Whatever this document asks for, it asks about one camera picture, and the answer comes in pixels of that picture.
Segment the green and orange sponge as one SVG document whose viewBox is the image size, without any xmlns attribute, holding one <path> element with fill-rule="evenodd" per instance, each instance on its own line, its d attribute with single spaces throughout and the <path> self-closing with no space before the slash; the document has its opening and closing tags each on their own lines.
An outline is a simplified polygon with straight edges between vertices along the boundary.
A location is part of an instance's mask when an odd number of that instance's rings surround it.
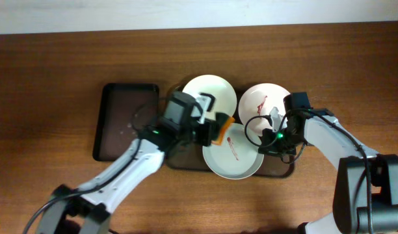
<svg viewBox="0 0 398 234">
<path fill-rule="evenodd" d="M 213 122 L 211 143 L 220 146 L 226 131 L 234 121 L 235 119 L 232 116 L 223 112 L 216 112 L 215 121 Z"/>
</svg>

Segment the white plate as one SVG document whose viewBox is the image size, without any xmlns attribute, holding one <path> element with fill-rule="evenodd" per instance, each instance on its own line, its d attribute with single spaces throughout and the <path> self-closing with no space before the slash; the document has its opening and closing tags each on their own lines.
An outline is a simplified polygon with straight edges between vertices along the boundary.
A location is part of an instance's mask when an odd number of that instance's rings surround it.
<svg viewBox="0 0 398 234">
<path fill-rule="evenodd" d="M 240 121 L 243 125 L 254 116 L 269 115 L 274 107 L 281 116 L 285 114 L 284 98 L 290 95 L 280 85 L 261 83 L 249 88 L 241 97 L 238 105 Z"/>
<path fill-rule="evenodd" d="M 215 97 L 213 108 L 206 113 L 206 118 L 215 120 L 215 114 L 222 112 L 233 116 L 237 108 L 237 96 L 232 85 L 217 75 L 201 75 L 190 80 L 182 92 L 195 96 L 199 93 L 211 94 Z"/>
</svg>

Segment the pale green plate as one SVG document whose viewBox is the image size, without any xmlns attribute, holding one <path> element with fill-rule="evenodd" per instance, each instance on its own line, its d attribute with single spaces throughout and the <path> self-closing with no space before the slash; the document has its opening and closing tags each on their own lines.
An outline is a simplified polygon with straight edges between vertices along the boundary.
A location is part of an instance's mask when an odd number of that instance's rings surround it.
<svg viewBox="0 0 398 234">
<path fill-rule="evenodd" d="M 202 148 L 204 161 L 212 172 L 226 179 L 245 179 L 255 174 L 263 164 L 264 155 L 258 152 L 245 136 L 244 125 L 233 123 L 221 145 Z"/>
</svg>

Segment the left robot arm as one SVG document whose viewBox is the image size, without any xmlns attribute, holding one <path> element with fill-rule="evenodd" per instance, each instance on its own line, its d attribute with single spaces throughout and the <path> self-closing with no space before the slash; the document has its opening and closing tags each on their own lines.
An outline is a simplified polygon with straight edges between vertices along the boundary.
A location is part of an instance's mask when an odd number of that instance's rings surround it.
<svg viewBox="0 0 398 234">
<path fill-rule="evenodd" d="M 133 189 L 158 171 L 166 156 L 182 144 L 219 142 L 224 124 L 206 119 L 176 124 L 162 119 L 146 126 L 130 147 L 94 179 L 72 190 L 59 186 L 36 212 L 37 233 L 109 233 L 111 216 Z"/>
</svg>

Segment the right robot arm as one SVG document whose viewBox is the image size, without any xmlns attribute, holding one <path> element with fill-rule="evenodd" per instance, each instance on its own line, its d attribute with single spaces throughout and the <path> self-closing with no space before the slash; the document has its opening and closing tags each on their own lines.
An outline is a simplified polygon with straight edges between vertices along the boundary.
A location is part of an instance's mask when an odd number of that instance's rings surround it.
<svg viewBox="0 0 398 234">
<path fill-rule="evenodd" d="M 316 147 L 336 168 L 332 213 L 302 223 L 297 233 L 398 232 L 398 156 L 383 155 L 345 130 L 327 109 L 277 110 L 264 117 L 259 150 L 281 157 L 296 147 Z"/>
</svg>

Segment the large brown tray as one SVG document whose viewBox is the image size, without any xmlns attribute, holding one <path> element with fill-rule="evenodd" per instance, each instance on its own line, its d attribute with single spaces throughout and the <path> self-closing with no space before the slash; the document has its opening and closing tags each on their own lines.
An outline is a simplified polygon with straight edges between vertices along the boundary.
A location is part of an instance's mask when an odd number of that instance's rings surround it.
<svg viewBox="0 0 398 234">
<path fill-rule="evenodd" d="M 234 124 L 241 124 L 238 110 L 235 110 L 233 117 L 235 118 Z M 177 170 L 212 172 L 204 161 L 202 148 L 202 146 L 190 144 L 169 157 L 165 163 L 168 167 Z M 264 156 L 263 164 L 253 176 L 282 179 L 289 177 L 294 169 L 293 165 L 284 164 L 279 158 Z"/>
</svg>

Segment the small black tray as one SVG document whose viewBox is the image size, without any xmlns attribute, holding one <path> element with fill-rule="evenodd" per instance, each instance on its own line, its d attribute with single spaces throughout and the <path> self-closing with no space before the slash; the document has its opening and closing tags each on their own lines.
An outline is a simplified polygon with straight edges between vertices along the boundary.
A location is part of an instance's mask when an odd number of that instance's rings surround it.
<svg viewBox="0 0 398 234">
<path fill-rule="evenodd" d="M 103 87 L 92 157 L 115 161 L 157 114 L 159 87 L 152 83 L 109 83 Z"/>
</svg>

